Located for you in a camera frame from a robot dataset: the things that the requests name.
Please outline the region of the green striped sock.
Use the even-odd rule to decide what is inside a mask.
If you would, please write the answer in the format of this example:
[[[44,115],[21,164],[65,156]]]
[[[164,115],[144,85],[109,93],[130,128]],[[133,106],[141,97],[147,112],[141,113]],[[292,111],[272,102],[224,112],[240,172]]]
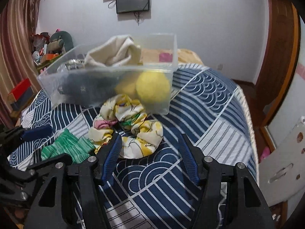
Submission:
[[[79,139],[68,129],[65,129],[53,144],[44,147],[41,151],[41,159],[47,160],[61,154],[68,154],[73,164],[82,163],[91,156],[95,150],[94,144],[85,137]]]

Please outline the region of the striped brown curtain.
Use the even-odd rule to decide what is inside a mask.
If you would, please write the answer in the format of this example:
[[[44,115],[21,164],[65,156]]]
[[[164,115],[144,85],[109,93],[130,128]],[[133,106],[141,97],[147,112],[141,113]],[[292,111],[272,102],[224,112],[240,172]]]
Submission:
[[[32,58],[30,36],[36,34],[40,0],[9,0],[1,12],[1,124],[15,126],[7,100],[11,90],[28,78],[33,91],[41,87]]]

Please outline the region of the black bag with chain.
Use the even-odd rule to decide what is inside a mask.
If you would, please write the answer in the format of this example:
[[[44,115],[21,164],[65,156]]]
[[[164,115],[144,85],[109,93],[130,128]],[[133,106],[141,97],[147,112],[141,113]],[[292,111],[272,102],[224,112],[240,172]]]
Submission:
[[[64,103],[100,105],[115,95],[119,74],[85,66],[83,60],[69,60],[57,68],[65,77],[57,88]]]

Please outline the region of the white appliance with stickers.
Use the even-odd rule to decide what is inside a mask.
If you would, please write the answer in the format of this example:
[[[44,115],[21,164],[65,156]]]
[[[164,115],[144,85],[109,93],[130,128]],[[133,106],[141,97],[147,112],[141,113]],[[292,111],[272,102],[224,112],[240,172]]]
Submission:
[[[304,117],[259,164],[259,187],[268,206],[287,201],[304,188]]]

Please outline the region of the white drawstring pouch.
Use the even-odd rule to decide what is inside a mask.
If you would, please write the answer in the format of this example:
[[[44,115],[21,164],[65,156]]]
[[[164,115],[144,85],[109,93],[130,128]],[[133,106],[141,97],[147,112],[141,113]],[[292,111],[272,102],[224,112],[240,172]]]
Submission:
[[[134,43],[131,36],[118,35],[88,51],[84,63],[92,67],[137,65],[140,63],[141,53],[141,47]]]

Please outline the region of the beige blanket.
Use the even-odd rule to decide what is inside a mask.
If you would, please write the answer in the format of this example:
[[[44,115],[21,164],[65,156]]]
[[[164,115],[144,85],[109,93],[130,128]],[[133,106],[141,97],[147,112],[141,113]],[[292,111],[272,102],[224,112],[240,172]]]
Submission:
[[[200,57],[188,49],[178,49],[176,56],[178,63],[203,64]],[[142,49],[140,58],[141,63],[172,63],[173,60],[173,51],[164,49]]]

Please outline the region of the green box of clutter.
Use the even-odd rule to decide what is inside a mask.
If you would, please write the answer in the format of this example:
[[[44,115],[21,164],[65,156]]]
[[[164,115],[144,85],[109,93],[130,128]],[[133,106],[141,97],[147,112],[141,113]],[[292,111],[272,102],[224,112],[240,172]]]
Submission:
[[[44,71],[49,65],[54,63],[56,60],[58,60],[62,54],[53,54],[53,53],[48,53],[41,58],[41,62],[39,65],[36,66],[36,70],[38,74],[40,74],[42,71]]]

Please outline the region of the floral fabric scrunchie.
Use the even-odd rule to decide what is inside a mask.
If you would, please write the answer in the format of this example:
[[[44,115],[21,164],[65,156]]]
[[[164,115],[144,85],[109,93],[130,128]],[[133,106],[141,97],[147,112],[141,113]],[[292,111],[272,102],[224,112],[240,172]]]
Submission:
[[[119,124],[131,136],[123,136],[119,158],[140,159],[153,154],[163,139],[163,126],[148,119],[145,107],[137,99],[124,94],[108,99],[92,122],[88,138],[98,153],[114,136],[113,127]]]

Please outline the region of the green dinosaur plush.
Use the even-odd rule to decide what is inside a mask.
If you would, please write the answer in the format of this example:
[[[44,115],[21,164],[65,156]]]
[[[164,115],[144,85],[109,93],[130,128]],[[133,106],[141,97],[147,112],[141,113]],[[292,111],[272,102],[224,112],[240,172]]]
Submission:
[[[66,52],[74,48],[71,35],[67,31],[58,31],[50,37],[50,42],[60,41]]]

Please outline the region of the red box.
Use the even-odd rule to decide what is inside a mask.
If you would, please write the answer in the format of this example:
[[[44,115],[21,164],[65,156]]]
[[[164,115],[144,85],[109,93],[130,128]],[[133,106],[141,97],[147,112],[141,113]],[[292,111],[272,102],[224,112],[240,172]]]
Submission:
[[[22,80],[17,86],[15,86],[7,96],[7,100],[11,103],[16,102],[19,98],[31,87],[29,78]]]

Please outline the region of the small black wall monitor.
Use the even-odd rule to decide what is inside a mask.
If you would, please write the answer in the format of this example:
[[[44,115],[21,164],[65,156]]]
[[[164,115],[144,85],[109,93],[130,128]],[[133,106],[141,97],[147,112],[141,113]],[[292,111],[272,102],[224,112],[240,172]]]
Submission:
[[[150,0],[116,0],[116,13],[142,12],[150,10]]]

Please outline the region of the yellow felt ball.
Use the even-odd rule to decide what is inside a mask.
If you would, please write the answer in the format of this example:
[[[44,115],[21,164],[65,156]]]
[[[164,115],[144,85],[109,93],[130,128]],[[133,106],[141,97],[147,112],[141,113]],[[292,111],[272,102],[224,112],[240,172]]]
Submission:
[[[171,82],[164,73],[142,72],[136,81],[136,93],[145,104],[163,103],[170,97]]]

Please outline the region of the clear plastic storage bin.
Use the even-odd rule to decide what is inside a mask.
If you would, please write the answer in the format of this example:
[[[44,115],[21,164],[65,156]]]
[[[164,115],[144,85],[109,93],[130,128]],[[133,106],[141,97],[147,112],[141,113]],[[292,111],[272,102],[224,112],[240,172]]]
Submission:
[[[118,35],[74,47],[37,80],[54,105],[101,106],[123,94],[147,113],[166,115],[177,68],[174,34]]]

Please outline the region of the yellow sponge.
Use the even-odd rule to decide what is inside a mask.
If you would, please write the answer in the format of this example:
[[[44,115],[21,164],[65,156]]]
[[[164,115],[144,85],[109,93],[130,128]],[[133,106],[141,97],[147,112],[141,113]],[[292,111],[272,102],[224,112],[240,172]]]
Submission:
[[[136,99],[136,82],[139,75],[139,73],[127,73],[122,76],[114,89],[116,94],[123,94],[129,96],[131,99]]]

